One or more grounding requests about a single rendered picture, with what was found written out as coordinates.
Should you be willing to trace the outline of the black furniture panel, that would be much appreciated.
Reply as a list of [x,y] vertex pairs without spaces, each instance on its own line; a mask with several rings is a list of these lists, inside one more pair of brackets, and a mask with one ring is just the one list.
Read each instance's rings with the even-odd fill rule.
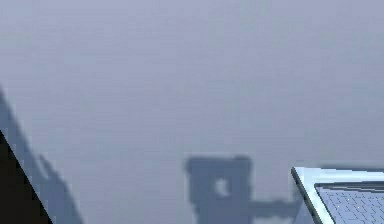
[[53,224],[1,131],[0,224]]

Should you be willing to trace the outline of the silver open laptop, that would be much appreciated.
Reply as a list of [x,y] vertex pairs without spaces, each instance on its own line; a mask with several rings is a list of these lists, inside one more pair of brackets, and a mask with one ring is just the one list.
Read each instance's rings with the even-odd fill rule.
[[384,172],[293,167],[303,198],[293,224],[384,224]]

